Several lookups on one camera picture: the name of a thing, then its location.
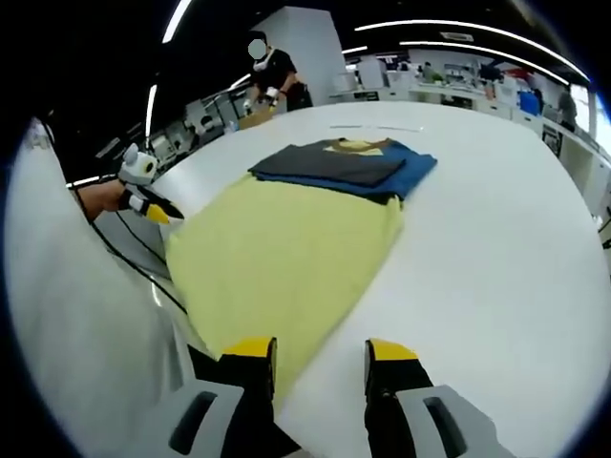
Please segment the person's left hand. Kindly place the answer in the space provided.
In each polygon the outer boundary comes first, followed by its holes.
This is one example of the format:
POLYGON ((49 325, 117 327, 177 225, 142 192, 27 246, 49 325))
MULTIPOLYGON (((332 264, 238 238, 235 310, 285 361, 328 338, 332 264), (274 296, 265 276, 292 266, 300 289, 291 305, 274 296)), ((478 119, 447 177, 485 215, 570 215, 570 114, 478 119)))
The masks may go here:
POLYGON ((97 187, 97 200, 102 211, 117 212, 121 209, 121 199, 125 193, 124 184, 118 179, 106 181, 97 187))

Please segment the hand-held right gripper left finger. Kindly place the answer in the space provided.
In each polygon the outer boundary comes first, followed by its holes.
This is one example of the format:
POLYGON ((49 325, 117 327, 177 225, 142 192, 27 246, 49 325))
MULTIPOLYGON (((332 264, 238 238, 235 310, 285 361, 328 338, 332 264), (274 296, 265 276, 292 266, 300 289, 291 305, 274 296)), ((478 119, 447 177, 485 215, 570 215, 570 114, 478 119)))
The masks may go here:
POLYGON ((274 420, 277 340, 226 348, 168 396, 137 434, 139 457, 300 457, 274 420))

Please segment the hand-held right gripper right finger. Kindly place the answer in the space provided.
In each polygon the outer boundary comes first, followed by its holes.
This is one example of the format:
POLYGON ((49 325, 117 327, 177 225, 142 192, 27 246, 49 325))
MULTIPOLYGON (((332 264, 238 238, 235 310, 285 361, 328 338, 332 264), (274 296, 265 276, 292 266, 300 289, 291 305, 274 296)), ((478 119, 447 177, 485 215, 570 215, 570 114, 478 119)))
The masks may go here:
POLYGON ((447 385, 434 385, 400 343, 365 344, 364 423, 373 457, 511 457, 495 424, 447 385))

